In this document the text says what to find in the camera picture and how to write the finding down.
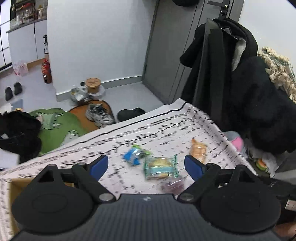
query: black slipper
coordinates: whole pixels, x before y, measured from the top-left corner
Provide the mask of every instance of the black slipper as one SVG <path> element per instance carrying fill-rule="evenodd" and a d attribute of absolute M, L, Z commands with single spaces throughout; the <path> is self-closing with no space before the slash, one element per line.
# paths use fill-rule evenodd
<path fill-rule="evenodd" d="M 16 82 L 13 86 L 15 88 L 15 95 L 22 93 L 22 85 L 20 82 Z"/>
<path fill-rule="evenodd" d="M 12 90 L 10 87 L 5 89 L 5 100 L 8 101 L 13 98 Z"/>
<path fill-rule="evenodd" d="M 117 114 L 117 119 L 119 121 L 126 121 L 132 118 L 135 118 L 139 115 L 145 114 L 146 112 L 142 110 L 141 108 L 136 108 L 133 110 L 121 110 Z"/>

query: green rug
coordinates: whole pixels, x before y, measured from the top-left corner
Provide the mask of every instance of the green rug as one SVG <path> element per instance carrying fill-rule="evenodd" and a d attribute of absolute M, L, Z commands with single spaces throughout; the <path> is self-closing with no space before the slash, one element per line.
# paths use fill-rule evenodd
<path fill-rule="evenodd" d="M 42 123 L 39 133 L 42 146 L 39 155 L 65 145 L 87 133 L 74 114 L 62 109 L 39 109 L 29 114 L 35 116 Z"/>

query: brown rug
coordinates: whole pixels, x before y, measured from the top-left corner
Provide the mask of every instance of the brown rug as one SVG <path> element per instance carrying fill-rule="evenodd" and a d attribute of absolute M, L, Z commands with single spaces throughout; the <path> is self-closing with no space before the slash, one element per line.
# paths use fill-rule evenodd
<path fill-rule="evenodd" d="M 93 104 L 102 104 L 102 106 L 108 111 L 108 113 L 114 118 L 114 115 L 112 113 L 111 107 L 108 105 L 106 101 L 100 101 L 100 100 L 93 100 L 90 101 L 89 103 Z M 86 118 L 85 112 L 87 110 L 88 105 L 82 105 L 82 106 L 77 106 L 74 107 L 73 109 L 69 110 L 68 112 L 74 114 L 77 116 L 77 118 L 80 120 L 82 127 L 87 130 L 88 132 L 94 131 L 99 129 L 93 121 L 90 121 L 89 119 Z"/>

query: gray sneaker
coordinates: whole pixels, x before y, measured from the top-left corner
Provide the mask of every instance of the gray sneaker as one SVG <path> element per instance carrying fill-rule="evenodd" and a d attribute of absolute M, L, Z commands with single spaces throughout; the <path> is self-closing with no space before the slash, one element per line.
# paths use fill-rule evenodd
<path fill-rule="evenodd" d="M 85 116 L 94 121 L 97 127 L 106 127 L 115 123 L 113 117 L 101 104 L 89 104 Z"/>

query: countertop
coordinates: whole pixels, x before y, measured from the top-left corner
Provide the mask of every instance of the countertop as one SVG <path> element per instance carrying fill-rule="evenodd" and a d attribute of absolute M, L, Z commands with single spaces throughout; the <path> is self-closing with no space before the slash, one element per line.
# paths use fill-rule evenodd
<path fill-rule="evenodd" d="M 19 26 L 15 26 L 14 28 L 8 30 L 6 33 L 10 33 L 10 32 L 12 32 L 12 31 L 14 31 L 14 30 L 16 30 L 16 29 L 19 29 L 19 28 L 25 27 L 25 26 L 27 26 L 27 25 L 30 25 L 30 24 L 32 24 L 32 23 L 40 22 L 40 21 L 43 21 L 43 20 L 46 20 L 46 19 L 47 19 L 47 18 L 36 19 L 36 20 L 30 21 L 30 22 L 28 22 L 28 23 L 23 23 L 23 24 L 21 24 L 21 25 L 19 25 Z"/>

